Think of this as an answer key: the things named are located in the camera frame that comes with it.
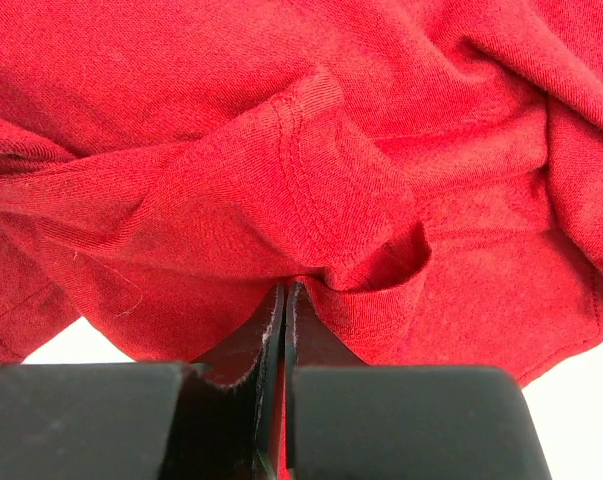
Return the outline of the dark red t shirt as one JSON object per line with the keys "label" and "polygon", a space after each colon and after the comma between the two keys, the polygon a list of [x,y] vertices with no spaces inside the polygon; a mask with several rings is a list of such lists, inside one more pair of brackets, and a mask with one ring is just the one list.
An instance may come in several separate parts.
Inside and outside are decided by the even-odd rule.
{"label": "dark red t shirt", "polygon": [[0,362],[273,284],[378,364],[603,340],[603,1],[0,1]]}

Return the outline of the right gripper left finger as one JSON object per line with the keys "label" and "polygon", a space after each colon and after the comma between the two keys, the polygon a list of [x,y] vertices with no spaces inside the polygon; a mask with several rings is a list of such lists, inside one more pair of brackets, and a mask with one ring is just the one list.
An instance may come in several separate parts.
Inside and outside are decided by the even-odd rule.
{"label": "right gripper left finger", "polygon": [[284,290],[191,363],[0,365],[0,479],[273,479]]}

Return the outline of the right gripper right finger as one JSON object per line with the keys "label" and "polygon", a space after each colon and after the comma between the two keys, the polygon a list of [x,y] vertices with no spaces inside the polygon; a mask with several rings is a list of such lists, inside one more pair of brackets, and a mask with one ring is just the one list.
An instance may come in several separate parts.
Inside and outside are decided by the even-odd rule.
{"label": "right gripper right finger", "polygon": [[526,400],[484,366],[370,366],[302,284],[285,307],[286,467],[295,479],[545,479]]}

